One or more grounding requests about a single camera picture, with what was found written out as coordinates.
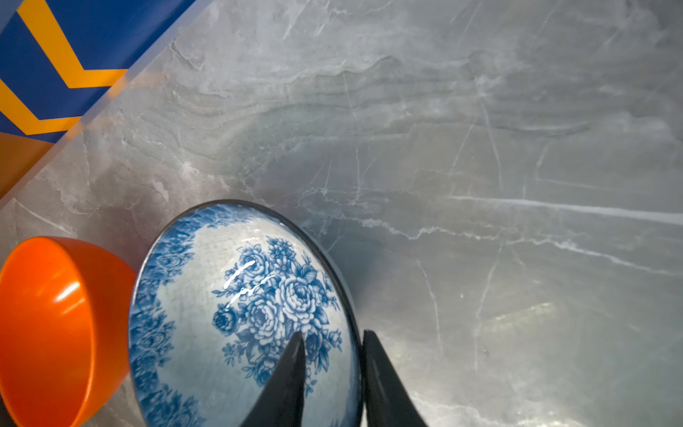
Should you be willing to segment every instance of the bowl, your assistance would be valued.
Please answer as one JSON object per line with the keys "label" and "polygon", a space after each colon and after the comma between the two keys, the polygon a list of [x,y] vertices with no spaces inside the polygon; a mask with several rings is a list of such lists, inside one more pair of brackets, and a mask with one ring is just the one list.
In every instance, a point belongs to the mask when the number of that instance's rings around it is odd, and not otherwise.
{"label": "bowl", "polygon": [[77,427],[128,374],[135,272],[72,238],[34,237],[0,272],[0,394],[19,427]]}
{"label": "bowl", "polygon": [[352,303],[323,252],[263,206],[221,200],[174,219],[137,278],[130,371],[149,427],[239,426],[294,332],[305,340],[303,426],[358,426]]}

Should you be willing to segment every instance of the blue and white floral plate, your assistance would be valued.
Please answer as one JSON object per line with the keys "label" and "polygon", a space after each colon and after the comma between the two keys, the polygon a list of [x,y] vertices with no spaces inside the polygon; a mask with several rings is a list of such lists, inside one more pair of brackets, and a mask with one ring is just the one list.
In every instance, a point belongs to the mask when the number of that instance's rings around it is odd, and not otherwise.
{"label": "blue and white floral plate", "polygon": [[186,211],[152,245],[130,308],[130,371],[148,426],[239,426],[295,331],[306,347],[304,427],[358,426],[348,298],[281,215],[237,200]]}

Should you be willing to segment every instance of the yellow chevron stripe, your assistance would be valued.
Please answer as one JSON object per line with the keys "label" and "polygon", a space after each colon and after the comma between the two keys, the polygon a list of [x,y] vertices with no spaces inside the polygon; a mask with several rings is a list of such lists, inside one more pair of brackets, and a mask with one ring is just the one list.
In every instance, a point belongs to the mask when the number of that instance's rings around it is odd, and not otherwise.
{"label": "yellow chevron stripe", "polygon": [[0,113],[10,119],[26,135],[69,130],[80,119],[80,117],[67,117],[40,120],[2,80],[0,80]]}
{"label": "yellow chevron stripe", "polygon": [[84,70],[45,0],[24,0],[17,12],[70,89],[112,86],[126,72]]}

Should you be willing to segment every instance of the enamel bowl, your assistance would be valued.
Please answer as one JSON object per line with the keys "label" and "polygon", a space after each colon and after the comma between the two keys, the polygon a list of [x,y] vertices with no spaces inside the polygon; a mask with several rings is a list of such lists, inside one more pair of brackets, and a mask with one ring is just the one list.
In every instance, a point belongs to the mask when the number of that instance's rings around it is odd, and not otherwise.
{"label": "enamel bowl", "polygon": [[130,308],[130,371],[148,426],[239,426],[296,331],[306,348],[302,425],[358,426],[359,334],[322,251],[249,202],[181,214],[152,245]]}

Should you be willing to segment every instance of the marble surface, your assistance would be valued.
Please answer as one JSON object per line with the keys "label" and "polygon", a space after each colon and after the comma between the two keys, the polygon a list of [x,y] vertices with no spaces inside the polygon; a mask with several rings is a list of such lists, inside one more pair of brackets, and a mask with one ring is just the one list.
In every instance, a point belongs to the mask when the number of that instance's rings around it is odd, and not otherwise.
{"label": "marble surface", "polygon": [[[683,424],[683,5],[222,0],[0,211],[134,268],[184,209],[312,233],[431,427]],[[142,426],[130,383],[88,426]]]}

